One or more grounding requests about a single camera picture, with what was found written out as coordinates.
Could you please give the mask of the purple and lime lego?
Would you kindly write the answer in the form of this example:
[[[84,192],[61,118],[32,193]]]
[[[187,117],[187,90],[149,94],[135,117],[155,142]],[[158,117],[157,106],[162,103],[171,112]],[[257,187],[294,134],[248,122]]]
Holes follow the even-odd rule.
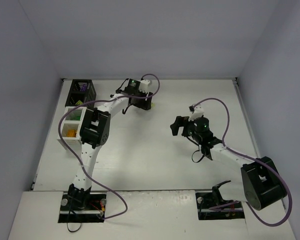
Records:
[[[88,84],[84,84],[82,85],[82,87],[80,88],[80,92],[86,92],[89,90]]]

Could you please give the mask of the orange lime lego brick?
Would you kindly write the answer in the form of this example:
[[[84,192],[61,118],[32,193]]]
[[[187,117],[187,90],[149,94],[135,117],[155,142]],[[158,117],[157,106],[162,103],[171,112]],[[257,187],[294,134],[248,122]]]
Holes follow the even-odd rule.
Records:
[[[76,129],[69,129],[65,135],[67,138],[76,138],[77,137],[77,130]]]

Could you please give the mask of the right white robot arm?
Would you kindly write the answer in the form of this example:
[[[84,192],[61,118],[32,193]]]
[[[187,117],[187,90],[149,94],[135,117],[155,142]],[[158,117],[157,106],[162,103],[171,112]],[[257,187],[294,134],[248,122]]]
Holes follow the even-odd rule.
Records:
[[[231,201],[247,202],[259,211],[288,195],[271,158],[265,156],[253,161],[229,151],[210,131],[207,118],[201,116],[190,120],[188,116],[177,116],[170,125],[172,135],[178,135],[180,128],[183,129],[181,135],[192,138],[205,158],[219,162],[241,175],[240,182],[225,180],[212,187],[217,205]]]

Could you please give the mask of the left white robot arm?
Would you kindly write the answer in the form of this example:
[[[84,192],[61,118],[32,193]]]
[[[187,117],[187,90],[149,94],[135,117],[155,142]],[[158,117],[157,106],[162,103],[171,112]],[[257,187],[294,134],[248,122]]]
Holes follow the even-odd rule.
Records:
[[[110,134],[111,119],[118,113],[125,113],[130,106],[142,110],[151,109],[152,96],[151,80],[129,78],[124,89],[117,89],[110,99],[103,104],[88,109],[80,127],[79,136],[81,151],[78,157],[79,170],[69,185],[67,195],[73,209],[83,210],[90,201],[93,183],[92,175],[101,147],[105,145]]]

